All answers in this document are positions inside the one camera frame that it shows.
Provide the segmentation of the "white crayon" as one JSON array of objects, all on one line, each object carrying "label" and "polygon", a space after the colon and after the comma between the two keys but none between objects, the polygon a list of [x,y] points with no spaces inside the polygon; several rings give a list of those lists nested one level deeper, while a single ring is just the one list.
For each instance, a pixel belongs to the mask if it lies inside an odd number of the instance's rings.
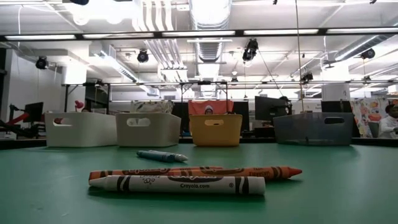
[{"label": "white crayon", "polygon": [[162,152],[162,151],[154,151],[154,150],[150,150],[150,152],[156,152],[156,153],[159,153],[159,154],[167,154],[169,156],[173,156],[175,161],[177,161],[177,162],[185,162],[185,161],[188,160],[188,157],[184,156],[182,154],[176,154],[176,153],[171,153],[171,152]]},{"label": "white crayon", "polygon": [[266,190],[262,177],[109,175],[91,179],[88,183],[115,192],[264,195]]}]

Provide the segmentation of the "orange plastic bin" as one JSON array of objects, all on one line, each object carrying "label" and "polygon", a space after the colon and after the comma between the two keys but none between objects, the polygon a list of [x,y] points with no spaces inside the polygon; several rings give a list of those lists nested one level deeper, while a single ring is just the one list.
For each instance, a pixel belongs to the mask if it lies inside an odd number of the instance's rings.
[{"label": "orange plastic bin", "polygon": [[238,146],[242,120],[240,114],[191,115],[193,143],[200,147]]}]

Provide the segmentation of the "light grey plastic bin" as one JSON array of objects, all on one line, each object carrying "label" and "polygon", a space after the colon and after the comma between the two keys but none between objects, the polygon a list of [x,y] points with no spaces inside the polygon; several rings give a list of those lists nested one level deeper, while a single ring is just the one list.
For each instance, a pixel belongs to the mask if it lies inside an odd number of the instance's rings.
[{"label": "light grey plastic bin", "polygon": [[119,113],[116,117],[121,147],[169,147],[178,144],[181,118],[169,113]]}]

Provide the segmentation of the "blue crayon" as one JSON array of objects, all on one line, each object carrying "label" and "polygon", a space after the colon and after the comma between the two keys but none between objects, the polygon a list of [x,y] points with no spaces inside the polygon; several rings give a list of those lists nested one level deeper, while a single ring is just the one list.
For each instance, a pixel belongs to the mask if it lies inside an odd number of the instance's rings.
[{"label": "blue crayon", "polygon": [[160,162],[175,162],[175,156],[173,154],[168,154],[163,152],[138,151],[137,156]]}]

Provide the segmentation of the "white ceiling pipes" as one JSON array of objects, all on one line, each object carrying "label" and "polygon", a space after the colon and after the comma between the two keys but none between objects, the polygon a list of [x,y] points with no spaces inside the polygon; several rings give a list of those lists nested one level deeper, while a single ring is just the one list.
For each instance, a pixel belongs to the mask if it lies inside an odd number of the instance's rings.
[{"label": "white ceiling pipes", "polygon": [[[132,26],[138,32],[173,31],[171,0],[132,0],[136,15]],[[145,45],[158,62],[158,76],[167,82],[186,82],[184,65],[176,39],[151,39]]]}]

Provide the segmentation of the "black computer monitor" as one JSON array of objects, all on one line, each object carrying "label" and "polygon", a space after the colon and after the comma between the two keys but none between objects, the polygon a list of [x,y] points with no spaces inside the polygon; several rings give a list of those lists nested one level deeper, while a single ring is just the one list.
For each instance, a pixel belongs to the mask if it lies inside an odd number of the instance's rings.
[{"label": "black computer monitor", "polygon": [[352,113],[350,101],[321,101],[322,112],[324,113]]},{"label": "black computer monitor", "polygon": [[256,96],[254,101],[256,120],[272,121],[275,117],[288,115],[289,109],[284,100]]},{"label": "black computer monitor", "polygon": [[24,123],[40,122],[42,120],[43,102],[25,105],[24,112],[29,116],[23,120]]}]

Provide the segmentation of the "thin hanging pole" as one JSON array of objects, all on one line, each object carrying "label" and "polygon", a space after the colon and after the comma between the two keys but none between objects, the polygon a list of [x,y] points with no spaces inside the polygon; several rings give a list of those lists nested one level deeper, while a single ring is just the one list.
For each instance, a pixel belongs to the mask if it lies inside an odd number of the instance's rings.
[{"label": "thin hanging pole", "polygon": [[299,72],[299,85],[300,94],[299,100],[301,102],[301,113],[304,113],[304,101],[303,101],[303,84],[302,84],[302,63],[300,59],[301,49],[300,49],[300,26],[299,26],[299,10],[298,10],[298,0],[295,0],[295,15],[296,15],[296,30],[297,30],[297,49],[298,49],[298,72]]}]

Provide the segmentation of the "dark grey plastic bin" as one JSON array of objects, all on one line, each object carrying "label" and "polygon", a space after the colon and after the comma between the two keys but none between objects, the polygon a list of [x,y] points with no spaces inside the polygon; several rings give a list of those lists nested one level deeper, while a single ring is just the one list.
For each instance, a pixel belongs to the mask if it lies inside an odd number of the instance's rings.
[{"label": "dark grey plastic bin", "polygon": [[279,144],[348,146],[351,144],[352,113],[301,113],[273,119]]}]

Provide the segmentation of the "white plastic bin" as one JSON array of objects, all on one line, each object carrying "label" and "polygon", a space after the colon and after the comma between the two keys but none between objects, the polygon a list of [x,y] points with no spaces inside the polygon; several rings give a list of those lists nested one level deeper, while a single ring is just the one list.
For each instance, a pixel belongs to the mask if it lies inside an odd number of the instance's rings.
[{"label": "white plastic bin", "polygon": [[[63,118],[62,124],[54,123]],[[116,117],[109,114],[46,113],[48,147],[99,147],[117,145]]]}]

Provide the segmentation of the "floral patterned cloth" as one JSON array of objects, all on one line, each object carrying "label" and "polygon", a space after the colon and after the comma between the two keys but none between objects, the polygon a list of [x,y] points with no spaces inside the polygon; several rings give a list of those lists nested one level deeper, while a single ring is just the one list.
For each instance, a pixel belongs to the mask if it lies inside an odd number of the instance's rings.
[{"label": "floral patterned cloth", "polygon": [[364,98],[351,101],[356,127],[361,138],[379,138],[380,120],[387,116],[387,105],[397,105],[398,99]]}]

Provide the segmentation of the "long ceiling light bar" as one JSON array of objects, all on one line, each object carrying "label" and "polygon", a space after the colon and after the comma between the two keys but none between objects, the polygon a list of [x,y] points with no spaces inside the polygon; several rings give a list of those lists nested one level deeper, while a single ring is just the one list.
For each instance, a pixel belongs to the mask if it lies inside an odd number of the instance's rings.
[{"label": "long ceiling light bar", "polygon": [[189,38],[238,38],[238,37],[291,37],[322,35],[388,35],[398,34],[398,27],[341,27],[303,29],[237,29],[237,30],[182,30],[147,32],[111,32],[92,34],[16,34],[0,35],[0,42],[53,42],[86,40],[135,40],[135,39],[189,39]]}]

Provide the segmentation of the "red machine part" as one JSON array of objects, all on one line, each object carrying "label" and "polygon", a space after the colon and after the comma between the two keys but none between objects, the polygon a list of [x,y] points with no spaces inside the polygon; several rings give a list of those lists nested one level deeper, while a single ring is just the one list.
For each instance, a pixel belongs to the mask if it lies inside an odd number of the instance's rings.
[{"label": "red machine part", "polygon": [[23,121],[24,119],[27,119],[28,117],[29,117],[29,113],[23,113],[22,115],[8,121],[6,124],[14,125],[20,121]]}]

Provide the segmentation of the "white ventilation duct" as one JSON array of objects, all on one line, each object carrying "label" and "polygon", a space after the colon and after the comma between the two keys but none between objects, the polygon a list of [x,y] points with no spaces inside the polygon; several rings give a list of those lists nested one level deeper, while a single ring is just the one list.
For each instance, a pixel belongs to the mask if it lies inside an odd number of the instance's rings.
[{"label": "white ventilation duct", "polygon": [[150,85],[144,85],[144,82],[139,79],[137,73],[133,72],[130,68],[127,68],[123,63],[117,59],[116,49],[110,45],[108,51],[104,50],[92,52],[96,58],[100,58],[101,61],[117,71],[122,77],[126,78],[130,83],[139,86],[140,89],[146,92],[147,96],[160,96],[160,91],[157,88],[151,87]]}]

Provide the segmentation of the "silver air duct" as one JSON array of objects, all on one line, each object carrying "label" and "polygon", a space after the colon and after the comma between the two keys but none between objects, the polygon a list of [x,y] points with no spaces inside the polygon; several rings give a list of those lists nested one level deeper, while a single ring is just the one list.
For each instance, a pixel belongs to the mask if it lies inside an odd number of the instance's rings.
[{"label": "silver air duct", "polygon": [[339,50],[335,55],[334,59],[336,61],[347,60],[354,57],[364,51],[371,49],[372,47],[392,38],[395,34],[385,34],[385,35],[373,35],[365,36],[357,41],[351,43],[349,46],[342,50]]}]

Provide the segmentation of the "black aluminium table frame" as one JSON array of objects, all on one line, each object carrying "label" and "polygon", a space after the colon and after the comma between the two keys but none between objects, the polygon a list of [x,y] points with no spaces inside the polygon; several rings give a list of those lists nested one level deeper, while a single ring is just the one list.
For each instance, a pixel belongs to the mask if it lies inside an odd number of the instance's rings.
[{"label": "black aluminium table frame", "polygon": [[[276,143],[274,138],[241,138],[241,144]],[[354,145],[398,147],[398,139],[352,138]],[[28,147],[44,147],[45,139],[0,139],[0,150],[22,149]]]}]

